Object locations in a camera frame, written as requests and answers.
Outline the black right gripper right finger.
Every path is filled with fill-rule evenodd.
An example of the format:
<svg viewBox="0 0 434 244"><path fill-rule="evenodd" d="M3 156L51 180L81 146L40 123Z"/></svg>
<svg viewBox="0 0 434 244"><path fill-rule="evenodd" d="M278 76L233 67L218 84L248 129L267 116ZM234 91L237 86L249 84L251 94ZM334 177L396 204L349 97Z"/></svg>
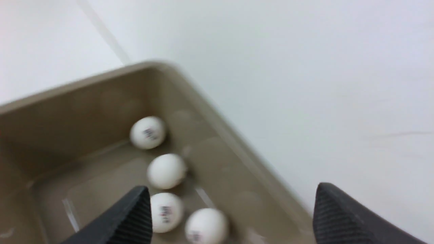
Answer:
<svg viewBox="0 0 434 244"><path fill-rule="evenodd" d="M332 183L316 189L313 232L318 244L422 244Z"/></svg>

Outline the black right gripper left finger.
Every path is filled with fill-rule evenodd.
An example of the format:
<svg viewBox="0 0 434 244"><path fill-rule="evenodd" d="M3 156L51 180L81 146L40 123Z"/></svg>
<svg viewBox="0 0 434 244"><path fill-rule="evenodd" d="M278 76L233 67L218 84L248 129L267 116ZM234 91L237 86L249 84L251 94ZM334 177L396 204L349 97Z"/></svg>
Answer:
<svg viewBox="0 0 434 244"><path fill-rule="evenodd" d="M146 186L136 186L63 243L150 244L152 236L149 189Z"/></svg>

